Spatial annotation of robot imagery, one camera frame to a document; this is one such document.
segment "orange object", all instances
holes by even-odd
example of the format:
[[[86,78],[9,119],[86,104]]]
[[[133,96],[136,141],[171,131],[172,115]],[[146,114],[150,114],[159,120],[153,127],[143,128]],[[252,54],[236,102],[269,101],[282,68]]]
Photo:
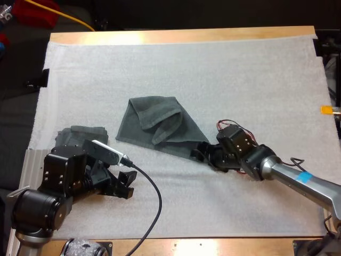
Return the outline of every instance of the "orange object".
[[[332,115],[332,106],[321,106],[321,113],[325,115]]]

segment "dark gray cloth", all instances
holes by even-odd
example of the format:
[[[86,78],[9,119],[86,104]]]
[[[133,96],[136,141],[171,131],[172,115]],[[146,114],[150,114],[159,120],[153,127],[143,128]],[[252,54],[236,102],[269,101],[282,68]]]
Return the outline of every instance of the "dark gray cloth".
[[[108,133],[104,127],[73,125],[71,128],[65,128],[63,131],[59,131],[55,140],[56,146],[81,146],[84,140],[98,140],[104,144],[108,144]]]
[[[116,139],[190,158],[197,142],[208,142],[175,97],[129,99]]]

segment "red object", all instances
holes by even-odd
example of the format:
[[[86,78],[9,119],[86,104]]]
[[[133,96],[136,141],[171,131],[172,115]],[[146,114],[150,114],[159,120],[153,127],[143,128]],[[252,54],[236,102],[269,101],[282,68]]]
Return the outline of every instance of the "red object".
[[[33,0],[34,2],[59,11],[59,6],[52,0]],[[58,14],[35,6],[25,0],[16,0],[12,14],[25,25],[42,28],[54,28],[58,20]]]
[[[5,46],[10,44],[10,41],[4,34],[0,34],[0,42],[3,43]]]

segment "black cable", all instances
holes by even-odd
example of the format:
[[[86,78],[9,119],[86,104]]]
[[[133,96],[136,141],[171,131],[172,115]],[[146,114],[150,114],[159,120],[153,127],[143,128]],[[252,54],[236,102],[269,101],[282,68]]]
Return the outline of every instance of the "black cable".
[[[135,164],[133,164],[132,161],[130,161],[130,160],[126,159],[126,158],[122,158],[120,162],[123,165],[125,165],[127,167],[132,167],[132,168],[136,169],[137,171],[139,171],[140,173],[142,173],[142,175],[145,176],[146,179],[152,184],[152,186],[154,187],[154,189],[155,189],[155,191],[156,191],[156,193],[158,194],[158,197],[159,197],[159,209],[158,209],[158,212],[157,212],[157,214],[156,214],[152,224],[148,228],[147,232],[143,235],[143,237],[140,239],[140,241],[126,254],[126,256],[130,256],[130,255],[132,255],[137,250],[137,248],[140,247],[140,245],[143,243],[143,241],[146,239],[146,237],[152,231],[153,227],[155,226],[155,223],[158,221],[159,216],[161,214],[161,209],[162,209],[162,197],[161,197],[160,190],[158,189],[158,187],[156,186],[154,181],[144,171],[142,171]]]
[[[324,228],[326,229],[327,233],[330,235],[330,236],[334,236],[334,234],[329,230],[326,222],[331,218],[331,215],[326,217],[323,221],[323,225],[324,225]]]
[[[302,172],[306,172],[307,170],[304,169],[301,164],[304,162],[304,159],[298,159],[295,157],[291,157],[290,160],[293,162],[293,164],[288,164],[283,162],[283,164],[287,165],[287,166],[295,166],[297,168],[299,168]]]

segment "blue tape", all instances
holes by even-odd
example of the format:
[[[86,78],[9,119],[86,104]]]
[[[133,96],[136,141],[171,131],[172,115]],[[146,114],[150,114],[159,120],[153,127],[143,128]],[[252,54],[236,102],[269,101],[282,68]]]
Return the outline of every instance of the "blue tape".
[[[313,175],[308,172],[301,172],[295,180],[301,181],[302,183],[306,184],[312,177]]]

